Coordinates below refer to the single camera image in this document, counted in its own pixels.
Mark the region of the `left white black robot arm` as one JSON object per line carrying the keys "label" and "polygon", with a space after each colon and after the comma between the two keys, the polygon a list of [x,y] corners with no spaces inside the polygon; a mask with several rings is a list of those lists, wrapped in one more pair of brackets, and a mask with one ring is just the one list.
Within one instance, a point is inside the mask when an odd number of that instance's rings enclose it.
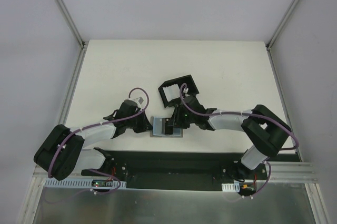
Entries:
{"label": "left white black robot arm", "polygon": [[79,165],[79,158],[98,156],[93,170],[99,176],[106,176],[111,171],[111,163],[99,151],[86,151],[83,148],[101,140],[116,138],[127,129],[139,134],[151,131],[153,126],[139,107],[121,107],[104,117],[100,123],[83,128],[70,129],[59,124],[39,147],[34,155],[34,162],[47,171],[49,178],[61,181]]}

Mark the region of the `grey leather card holder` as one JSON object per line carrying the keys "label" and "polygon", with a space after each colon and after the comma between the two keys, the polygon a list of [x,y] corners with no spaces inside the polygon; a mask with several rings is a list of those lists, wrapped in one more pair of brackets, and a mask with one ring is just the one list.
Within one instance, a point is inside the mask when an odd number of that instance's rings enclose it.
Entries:
{"label": "grey leather card holder", "polygon": [[151,137],[156,137],[156,138],[182,138],[183,137],[183,129],[181,135],[166,135],[165,130],[167,128],[172,128],[172,127],[167,127],[165,125],[167,117],[151,117],[151,124],[153,126],[153,130],[150,132]]}

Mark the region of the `black plastic card box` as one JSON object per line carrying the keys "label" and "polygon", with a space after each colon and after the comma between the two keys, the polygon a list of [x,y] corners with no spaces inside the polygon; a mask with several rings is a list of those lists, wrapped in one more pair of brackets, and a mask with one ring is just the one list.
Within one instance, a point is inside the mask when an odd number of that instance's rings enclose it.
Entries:
{"label": "black plastic card box", "polygon": [[166,80],[159,88],[158,92],[162,99],[164,108],[174,107],[178,105],[180,100],[180,87],[187,84],[187,94],[197,95],[199,90],[195,84],[192,75],[185,75],[182,77]]}

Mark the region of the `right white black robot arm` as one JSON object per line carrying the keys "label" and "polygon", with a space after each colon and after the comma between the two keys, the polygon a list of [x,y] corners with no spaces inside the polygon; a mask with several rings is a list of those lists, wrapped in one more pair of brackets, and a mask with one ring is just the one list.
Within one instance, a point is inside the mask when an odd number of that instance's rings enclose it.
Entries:
{"label": "right white black robot arm", "polygon": [[256,105],[243,112],[229,112],[216,108],[205,109],[202,105],[181,104],[175,107],[167,123],[180,129],[195,124],[203,130],[246,133],[252,147],[234,165],[237,174],[243,179],[251,178],[260,163],[277,156],[291,133],[291,128],[264,105]]}

